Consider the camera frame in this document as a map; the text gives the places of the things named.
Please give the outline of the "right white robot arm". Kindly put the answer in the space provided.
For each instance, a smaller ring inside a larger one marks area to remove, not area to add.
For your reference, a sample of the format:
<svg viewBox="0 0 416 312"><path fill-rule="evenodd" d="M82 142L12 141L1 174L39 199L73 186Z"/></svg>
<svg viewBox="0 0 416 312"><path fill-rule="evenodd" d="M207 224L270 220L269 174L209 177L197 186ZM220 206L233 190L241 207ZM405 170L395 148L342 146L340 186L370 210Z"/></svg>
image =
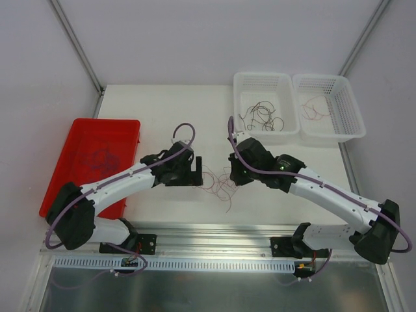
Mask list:
<svg viewBox="0 0 416 312"><path fill-rule="evenodd" d="M230 179L243 186L259 181L270 189L301 197L344 220L341 225L301 223L292 237L278 244L281 253L301 259L322 250L353 250L379 265L387 262L400 227L398 205L362 198L321 178L302 161L273 156L260 141L233 135Z"/></svg>

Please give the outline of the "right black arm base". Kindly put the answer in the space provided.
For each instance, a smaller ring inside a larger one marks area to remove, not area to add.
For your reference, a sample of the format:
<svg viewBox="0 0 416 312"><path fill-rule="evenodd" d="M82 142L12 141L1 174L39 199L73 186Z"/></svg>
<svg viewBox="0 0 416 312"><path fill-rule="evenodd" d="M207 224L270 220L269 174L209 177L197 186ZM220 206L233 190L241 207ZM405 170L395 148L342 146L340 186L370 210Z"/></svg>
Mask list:
<svg viewBox="0 0 416 312"><path fill-rule="evenodd" d="M317 257L323 259L329 256L329 249L314 250L302 241L293 244L291 237L271 237L270 248L273 257L292 257L295 259Z"/></svg>

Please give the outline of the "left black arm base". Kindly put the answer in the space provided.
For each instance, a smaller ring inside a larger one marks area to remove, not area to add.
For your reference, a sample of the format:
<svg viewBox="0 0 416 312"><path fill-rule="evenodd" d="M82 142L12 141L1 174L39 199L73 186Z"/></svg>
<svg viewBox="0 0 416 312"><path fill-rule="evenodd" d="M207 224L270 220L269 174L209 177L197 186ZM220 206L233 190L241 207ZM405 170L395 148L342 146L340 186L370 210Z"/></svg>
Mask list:
<svg viewBox="0 0 416 312"><path fill-rule="evenodd" d="M156 234L133 233L120 245L101 243L99 253L128 254L129 252L135 252L140 255L154 255L156 246Z"/></svg>

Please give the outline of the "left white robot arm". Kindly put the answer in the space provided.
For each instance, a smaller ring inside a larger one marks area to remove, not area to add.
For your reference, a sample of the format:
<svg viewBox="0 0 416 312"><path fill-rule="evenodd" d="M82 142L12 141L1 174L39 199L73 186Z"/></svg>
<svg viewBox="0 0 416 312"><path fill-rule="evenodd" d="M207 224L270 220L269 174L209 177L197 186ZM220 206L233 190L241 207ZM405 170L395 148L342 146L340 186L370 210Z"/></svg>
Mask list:
<svg viewBox="0 0 416 312"><path fill-rule="evenodd" d="M159 185L198 187L203 184L202 157L189 144L173 143L170 149L147 155L132 167L108 178L77 186L61 187L45 220L49 230L45 246L75 250L88 242L100 243L101 253L137 252L143 238L124 218L100 217L112 204Z"/></svg>

